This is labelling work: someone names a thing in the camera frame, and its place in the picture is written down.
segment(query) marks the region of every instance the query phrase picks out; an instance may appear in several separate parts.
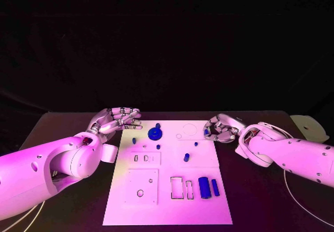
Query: white cable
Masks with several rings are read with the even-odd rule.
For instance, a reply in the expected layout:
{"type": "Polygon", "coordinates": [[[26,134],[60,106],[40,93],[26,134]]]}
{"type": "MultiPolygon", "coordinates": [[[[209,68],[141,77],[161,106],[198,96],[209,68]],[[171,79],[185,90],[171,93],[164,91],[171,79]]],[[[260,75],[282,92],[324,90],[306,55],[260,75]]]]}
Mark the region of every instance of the white cable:
{"type": "MultiPolygon", "coordinates": [[[[286,138],[288,138],[288,136],[289,136],[291,138],[293,138],[292,135],[291,135],[285,130],[282,130],[279,127],[276,127],[276,126],[273,126],[273,125],[270,125],[270,126],[272,126],[273,128],[276,128],[280,132],[283,132],[286,138]]],[[[283,170],[283,181],[285,181],[285,186],[286,186],[286,189],[288,189],[288,191],[289,191],[291,197],[292,197],[293,201],[296,202],[296,204],[301,206],[301,208],[302,208],[319,221],[322,221],[327,225],[329,225],[329,226],[334,227],[334,225],[329,224],[328,222],[325,222],[321,218],[318,218],[318,217],[305,209],[305,207],[301,205],[301,203],[296,201],[296,199],[295,199],[295,197],[293,197],[293,195],[292,195],[292,193],[291,193],[289,186],[288,186],[285,170],[283,170]]]]}
{"type": "Polygon", "coordinates": [[[24,216],[11,224],[11,226],[10,227],[7,227],[1,232],[6,232],[21,220],[23,220],[23,218],[31,213],[31,211],[34,210],[34,208],[36,208],[37,206],[34,206],[31,209],[30,209],[30,211],[24,214],[24,216]]]}
{"type": "Polygon", "coordinates": [[[40,214],[40,211],[42,211],[42,208],[43,208],[43,204],[44,204],[44,201],[43,201],[43,203],[42,203],[42,206],[40,206],[40,209],[39,209],[39,211],[37,211],[37,214],[36,214],[36,216],[34,216],[34,218],[33,218],[33,220],[31,220],[31,222],[30,222],[30,224],[29,224],[29,226],[27,226],[27,228],[24,229],[23,232],[26,232],[27,229],[29,229],[29,227],[31,226],[31,224],[33,224],[33,222],[34,222],[34,219],[36,219],[37,215],[40,214]]]}

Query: blue object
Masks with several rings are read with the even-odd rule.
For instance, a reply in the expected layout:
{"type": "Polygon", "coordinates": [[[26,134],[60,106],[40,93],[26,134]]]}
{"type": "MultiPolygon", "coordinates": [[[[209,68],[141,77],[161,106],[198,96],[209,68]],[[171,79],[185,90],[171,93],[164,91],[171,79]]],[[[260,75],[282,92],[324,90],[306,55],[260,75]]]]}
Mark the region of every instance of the blue object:
{"type": "Polygon", "coordinates": [[[162,131],[160,130],[160,124],[155,124],[155,127],[149,129],[148,131],[148,138],[149,140],[160,140],[162,137],[162,131]]]}
{"type": "Polygon", "coordinates": [[[185,155],[184,155],[184,162],[187,162],[188,161],[188,158],[190,158],[190,154],[188,153],[185,153],[185,155]]]}
{"type": "Polygon", "coordinates": [[[216,179],[211,180],[211,187],[213,187],[214,196],[219,197],[219,190],[217,190],[217,182],[216,182],[216,179]]]}
{"type": "Polygon", "coordinates": [[[210,195],[210,185],[209,185],[207,177],[200,177],[198,183],[200,183],[200,197],[203,199],[209,199],[211,195],[210,195]]]}

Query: table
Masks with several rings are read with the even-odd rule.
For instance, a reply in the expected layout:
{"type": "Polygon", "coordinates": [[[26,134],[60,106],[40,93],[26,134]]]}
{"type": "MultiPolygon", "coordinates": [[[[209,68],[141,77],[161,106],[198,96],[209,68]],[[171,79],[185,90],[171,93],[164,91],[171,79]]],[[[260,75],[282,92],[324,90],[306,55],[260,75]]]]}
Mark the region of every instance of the table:
{"type": "MultiPolygon", "coordinates": [[[[221,112],[142,112],[142,120],[209,120],[221,112]]],[[[73,136],[85,131],[95,113],[46,113],[27,136],[21,149],[73,136]]],[[[245,124],[268,122],[304,138],[282,111],[229,112],[245,124]]],[[[108,144],[118,146],[122,132],[118,131],[108,144]]],[[[293,202],[283,183],[283,171],[272,164],[263,168],[236,153],[236,141],[214,143],[220,173],[226,188],[233,225],[167,225],[167,226],[102,226],[105,206],[115,164],[101,162],[93,175],[70,185],[44,202],[39,217],[29,232],[124,232],[124,231],[334,231],[293,202]]],[[[334,223],[334,189],[286,173],[286,180],[296,200],[327,222],[334,223]]],[[[37,210],[8,232],[23,231],[37,210]]],[[[0,231],[23,214],[0,221],[0,231]]]]}

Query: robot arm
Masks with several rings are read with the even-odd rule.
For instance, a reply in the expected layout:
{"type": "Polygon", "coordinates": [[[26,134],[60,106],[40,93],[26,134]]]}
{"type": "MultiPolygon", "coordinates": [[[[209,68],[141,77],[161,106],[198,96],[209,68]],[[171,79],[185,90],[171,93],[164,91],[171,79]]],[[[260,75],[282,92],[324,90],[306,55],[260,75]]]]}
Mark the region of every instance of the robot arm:
{"type": "Polygon", "coordinates": [[[334,147],[302,139],[288,138],[288,133],[268,123],[249,125],[219,114],[203,128],[204,137],[229,143],[239,136],[239,145],[234,152],[262,167],[272,162],[288,172],[304,178],[334,187],[334,147]],[[210,134],[210,126],[219,132],[210,134]]]}
{"type": "Polygon", "coordinates": [[[86,132],[0,157],[0,220],[24,212],[113,162],[118,148],[103,144],[116,130],[141,129],[139,110],[103,109],[86,132]]]}

